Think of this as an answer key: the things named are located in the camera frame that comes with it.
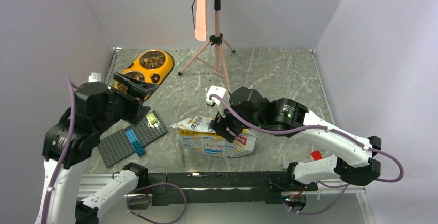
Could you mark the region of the pet food bag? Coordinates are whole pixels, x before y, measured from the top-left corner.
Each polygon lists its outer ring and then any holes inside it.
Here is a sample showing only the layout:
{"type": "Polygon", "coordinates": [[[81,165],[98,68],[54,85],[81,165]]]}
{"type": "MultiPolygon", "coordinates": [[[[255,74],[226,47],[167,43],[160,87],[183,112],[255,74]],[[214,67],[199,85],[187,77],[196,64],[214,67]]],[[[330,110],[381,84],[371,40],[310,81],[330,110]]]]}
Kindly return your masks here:
{"type": "Polygon", "coordinates": [[[169,127],[176,132],[176,141],[196,153],[216,157],[242,157],[253,152],[257,136],[244,129],[233,143],[219,136],[209,127],[211,117],[194,116],[178,121],[169,127]]]}

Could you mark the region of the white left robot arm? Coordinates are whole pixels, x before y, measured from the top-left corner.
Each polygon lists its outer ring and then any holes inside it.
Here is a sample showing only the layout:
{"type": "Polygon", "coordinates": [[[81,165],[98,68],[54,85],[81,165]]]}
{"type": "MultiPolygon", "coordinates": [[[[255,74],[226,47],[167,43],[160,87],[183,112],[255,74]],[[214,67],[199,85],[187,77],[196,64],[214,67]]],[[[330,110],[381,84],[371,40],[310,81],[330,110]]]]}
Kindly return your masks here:
{"type": "Polygon", "coordinates": [[[125,194],[142,193],[149,185],[148,169],[129,163],[115,179],[79,200],[81,179],[100,137],[118,121],[138,125],[150,111],[144,105],[158,84],[115,73],[122,92],[104,82],[68,83],[70,107],[44,139],[44,188],[36,223],[98,223],[125,194]]]}

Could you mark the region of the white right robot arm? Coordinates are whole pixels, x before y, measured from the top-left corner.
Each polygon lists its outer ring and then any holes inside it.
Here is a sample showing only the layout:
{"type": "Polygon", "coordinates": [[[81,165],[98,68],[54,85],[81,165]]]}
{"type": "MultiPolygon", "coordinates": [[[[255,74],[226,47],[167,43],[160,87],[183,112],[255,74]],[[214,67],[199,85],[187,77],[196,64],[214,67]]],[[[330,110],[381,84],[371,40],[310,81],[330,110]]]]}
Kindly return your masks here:
{"type": "Polygon", "coordinates": [[[375,150],[381,149],[379,137],[357,137],[338,129],[293,99],[270,101],[255,89],[240,87],[230,93],[225,88],[211,86],[206,93],[206,104],[218,108],[210,128],[230,143],[244,129],[252,129],[309,142],[332,153],[326,158],[312,156],[310,162],[292,163],[285,176],[290,190],[328,179],[366,186],[381,174],[381,163],[374,159],[375,150]]]}

